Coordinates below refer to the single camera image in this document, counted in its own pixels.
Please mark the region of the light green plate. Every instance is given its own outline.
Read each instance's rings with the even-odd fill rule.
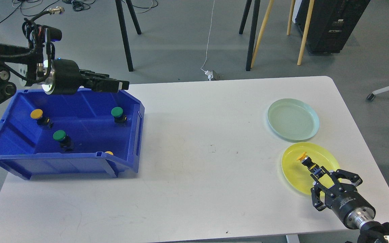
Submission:
[[[281,99],[272,103],[267,118],[274,132],[290,141],[307,140],[319,129],[315,110],[300,100]]]

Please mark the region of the power strip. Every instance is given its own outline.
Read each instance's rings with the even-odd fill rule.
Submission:
[[[219,78],[220,78],[220,76],[212,69],[211,69],[211,71],[208,71],[208,70],[205,71],[205,75],[207,75],[209,81],[219,80]]]

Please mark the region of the concrete floor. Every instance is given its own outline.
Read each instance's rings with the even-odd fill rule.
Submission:
[[[44,0],[40,6],[23,12],[35,14],[52,2]],[[133,3],[149,5],[148,0]],[[289,3],[276,1],[250,72],[245,71],[245,59],[251,17],[244,34],[238,34],[244,3],[216,0],[205,68],[214,69],[227,80],[331,77],[389,185],[389,92],[378,95],[373,102],[365,100],[370,92],[389,85],[389,0],[370,2],[340,54],[311,56],[306,52],[301,66],[296,65],[301,35],[296,26],[290,36],[286,35]],[[128,72],[126,66],[112,1],[97,1],[84,12],[74,12],[62,2],[56,5],[66,7],[66,12],[44,16],[38,23],[62,30],[62,41],[55,43],[57,56],[75,60],[82,69],[107,73],[132,84],[207,80],[200,67],[205,60],[212,1],[159,0],[157,8],[137,14],[142,35],[136,34],[125,8],[134,72]],[[262,1],[258,29],[266,6],[267,1]],[[13,10],[11,3],[0,1],[0,20]],[[21,31],[23,18],[17,11],[0,24],[0,43],[26,46]],[[0,117],[6,105],[0,106]],[[0,189],[5,176],[6,171],[0,168]],[[300,235],[300,241],[356,242],[357,237],[358,231],[341,231]],[[286,242],[284,236],[244,239],[247,240]]]

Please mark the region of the robotic hand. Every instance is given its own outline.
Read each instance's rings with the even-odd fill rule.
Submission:
[[[389,243],[389,223],[379,223],[375,217],[375,209],[357,191],[357,186],[363,181],[359,175],[338,169],[329,172],[324,166],[319,167],[312,159],[303,153],[298,160],[311,172],[313,183],[312,204],[318,211],[331,209],[340,221],[349,229],[360,229],[358,243]],[[334,185],[323,186],[319,179],[329,176]],[[347,179],[351,183],[341,183],[338,179]],[[320,200],[320,192],[325,194],[325,200]]]
[[[0,44],[0,104],[16,93],[16,85],[9,82],[10,72],[21,78],[23,86],[41,84],[47,94],[74,94],[80,86],[96,92],[118,92],[128,89],[129,82],[109,78],[107,74],[98,74],[81,70],[72,60],[55,59],[55,46],[52,42],[60,41],[59,29],[42,26],[35,20],[46,14],[62,14],[64,8],[56,7],[45,10],[30,20],[25,18],[22,31],[28,40],[28,48]],[[47,66],[43,57],[46,50]],[[16,72],[9,63],[27,65],[23,74]]]

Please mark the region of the blue bin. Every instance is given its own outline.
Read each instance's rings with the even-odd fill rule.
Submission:
[[[111,115],[115,106],[127,115],[124,125]],[[51,118],[52,129],[37,125],[30,117],[34,109]],[[144,113],[142,103],[123,90],[79,89],[74,95],[19,90],[0,120],[0,166],[25,180],[40,174],[105,172],[116,178],[126,169],[138,172]],[[73,151],[64,152],[53,140],[60,129],[74,142]]]

